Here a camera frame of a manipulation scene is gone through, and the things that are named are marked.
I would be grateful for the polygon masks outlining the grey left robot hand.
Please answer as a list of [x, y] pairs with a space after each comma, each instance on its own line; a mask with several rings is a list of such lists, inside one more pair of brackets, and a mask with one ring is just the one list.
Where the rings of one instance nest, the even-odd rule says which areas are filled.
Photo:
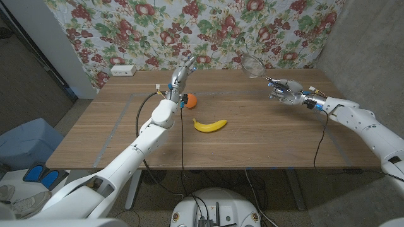
[[183, 58], [178, 67], [174, 70], [169, 83], [169, 91], [167, 92], [167, 99], [175, 103], [179, 103], [181, 94], [186, 87], [186, 80], [188, 76], [196, 70], [193, 66], [196, 57], [189, 54]]

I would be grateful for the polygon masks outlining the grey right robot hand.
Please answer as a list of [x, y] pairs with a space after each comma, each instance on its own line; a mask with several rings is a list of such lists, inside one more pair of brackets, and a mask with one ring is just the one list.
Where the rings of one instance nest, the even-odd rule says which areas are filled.
[[302, 105], [304, 101], [303, 87], [294, 80], [272, 79], [271, 97], [276, 97], [286, 105]]

